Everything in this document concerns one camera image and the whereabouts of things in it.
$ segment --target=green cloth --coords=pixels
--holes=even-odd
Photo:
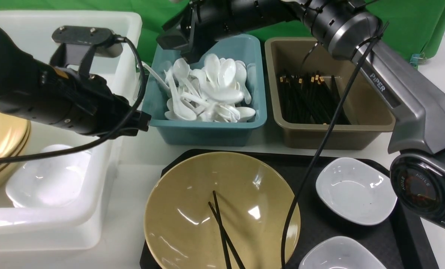
[[[143,29],[141,58],[151,63],[161,26],[188,2],[169,0],[0,0],[0,10],[113,10],[139,13]],[[445,0],[381,0],[368,9],[390,25],[383,37],[405,59],[414,53],[435,55],[445,31]],[[300,22],[283,22],[250,32],[262,41],[275,36],[310,36]]]

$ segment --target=binder clip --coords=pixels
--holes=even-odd
[[[425,53],[417,53],[417,54],[412,54],[412,58],[410,58],[410,64],[414,67],[417,68],[418,65],[422,65],[424,63],[427,62],[427,58],[425,57]]]

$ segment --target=black cable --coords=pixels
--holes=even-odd
[[[110,139],[112,136],[114,136],[122,127],[125,126],[125,124],[131,119],[132,115],[134,114],[134,112],[138,109],[138,107],[140,106],[143,97],[144,97],[144,91],[146,90],[146,82],[147,82],[147,77],[144,74],[144,72],[142,70],[144,70],[143,68],[143,64],[141,63],[141,57],[139,56],[139,53],[136,49],[136,47],[134,46],[134,44],[132,43],[131,40],[129,40],[127,37],[122,37],[122,36],[116,36],[116,39],[122,43],[127,43],[130,48],[131,51],[134,54],[134,57],[137,60],[138,63],[138,67],[141,76],[142,76],[142,81],[141,81],[141,86],[139,89],[139,94],[138,97],[136,99],[136,101],[134,102],[134,105],[131,107],[131,109],[128,111],[128,113],[125,115],[125,117],[122,119],[122,121],[117,124],[113,130],[111,130],[110,132],[108,132],[107,134],[105,134],[104,136],[102,136],[101,138],[98,138],[95,141],[92,141],[90,143],[84,144],[84,145],[80,145],[80,146],[76,146],[74,148],[68,148],[68,149],[63,149],[63,150],[57,150],[57,151],[50,151],[50,152],[45,152],[45,153],[37,153],[37,154],[31,154],[31,155],[22,155],[22,156],[15,156],[15,157],[3,157],[0,158],[0,164],[4,164],[4,163],[16,163],[16,162],[26,162],[26,161],[31,161],[31,160],[40,160],[40,159],[44,159],[44,158],[51,158],[51,157],[58,157],[58,156],[62,156],[62,155],[68,155],[68,154],[73,154],[73,153],[77,153],[77,152],[81,152],[81,151],[85,151],[88,150],[90,148],[94,148],[98,145],[101,145],[102,143],[106,142],[106,140]]]
[[[309,55],[311,55],[311,53],[314,51],[315,48],[317,48],[318,46],[318,41],[314,44],[314,46],[311,48],[311,50],[306,54],[306,56],[304,57],[304,59],[302,60],[301,65],[299,66],[299,73],[298,75],[301,75],[301,71],[302,71],[302,66],[304,65],[304,63],[306,62],[307,58],[309,58]]]
[[[352,87],[352,84],[355,82],[355,78],[357,78],[357,75],[360,71],[360,69],[362,68],[362,65],[365,62],[365,59],[367,58],[367,56],[369,55],[369,53],[371,52],[371,50],[373,49],[373,46],[375,46],[377,44],[377,42],[380,40],[380,38],[382,37],[383,31],[385,30],[386,26],[383,27],[383,29],[381,29],[380,34],[376,35],[376,38],[373,39],[367,49],[365,50],[364,54],[362,55],[362,57],[359,59],[359,61],[357,62],[357,66],[355,67],[354,71],[352,72],[352,75],[349,79],[349,81],[347,82],[347,86],[345,87],[343,96],[340,99],[339,104],[337,105],[337,109],[335,109],[335,114],[332,117],[332,120],[330,121],[329,127],[327,129],[327,132],[325,133],[325,136],[322,140],[322,142],[320,143],[314,157],[311,160],[311,163],[309,164],[304,177],[302,178],[302,182],[301,185],[299,186],[298,191],[296,192],[296,195],[294,196],[294,199],[292,200],[292,203],[290,205],[289,208],[289,212],[287,213],[287,218],[286,218],[286,222],[284,224],[284,230],[282,232],[282,241],[281,241],[281,269],[285,269],[286,267],[286,238],[287,238],[287,231],[289,230],[289,224],[290,224],[290,220],[292,218],[292,215],[294,213],[294,210],[296,209],[296,205],[297,205],[297,201],[299,199],[299,196],[301,195],[302,189],[304,188],[305,183],[307,182],[307,178],[309,176],[309,174],[311,173],[311,170],[313,169],[313,167],[315,166],[315,164],[318,161],[318,158],[320,156],[320,153],[322,153],[325,144],[327,143],[330,133],[332,132],[332,130],[335,127],[335,123],[337,122],[337,119],[340,115],[340,113],[342,112],[342,108],[343,108],[343,104],[345,102],[345,99],[347,98],[347,96],[349,95],[349,91],[350,88]]]

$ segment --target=chopsticks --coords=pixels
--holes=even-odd
[[[340,95],[335,76],[326,79],[327,82],[320,71],[304,75],[287,70],[279,73],[277,87],[282,118],[292,124],[328,124]],[[336,124],[351,124],[344,110]]]
[[[229,235],[227,234],[226,230],[224,229],[223,220],[221,218],[221,212],[219,211],[218,199],[216,197],[216,191],[212,191],[212,195],[214,197],[214,205],[216,206],[216,211],[214,211],[214,208],[213,208],[211,202],[208,202],[208,204],[209,204],[209,207],[211,208],[214,218],[216,218],[218,225],[219,225],[219,232],[221,234],[222,250],[224,252],[224,260],[226,261],[226,268],[231,269],[231,260],[229,259],[229,252],[227,251],[227,245],[229,245],[229,248],[231,249],[231,252],[234,256],[234,259],[236,260],[237,265],[239,266],[240,269],[245,269],[243,261],[237,254],[237,251],[233,245],[233,242],[231,242]]]

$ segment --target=ceramic bowl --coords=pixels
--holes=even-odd
[[[337,215],[360,225],[383,222],[397,202],[388,177],[347,157],[334,160],[320,172],[316,190]]]
[[[299,269],[386,269],[363,245],[336,236],[314,247],[302,259]]]
[[[41,152],[71,148],[50,145]],[[27,162],[7,182],[5,191],[15,207],[61,207],[80,194],[90,153],[78,152]]]
[[[29,121],[0,113],[0,157],[11,156],[25,137]]]
[[[11,157],[20,156],[20,155],[25,154],[26,148],[28,146],[30,134],[31,134],[31,125],[30,125],[30,122],[28,122],[28,128],[25,133],[25,136],[22,139],[22,141],[19,143],[19,145],[17,146],[15,152],[10,154]],[[19,165],[21,165],[21,163],[10,163],[10,164],[1,164],[0,165],[0,186],[2,184],[4,184],[7,181],[7,179],[9,179],[9,177],[13,174],[15,169],[17,169],[17,167],[19,167]]]
[[[163,269],[226,268],[208,202],[217,192],[222,224],[246,268],[280,268],[281,234],[294,194],[267,164],[247,155],[207,153],[179,163],[159,180],[144,214],[144,235]],[[297,206],[286,257],[299,240]],[[229,253],[233,268],[236,262]]]

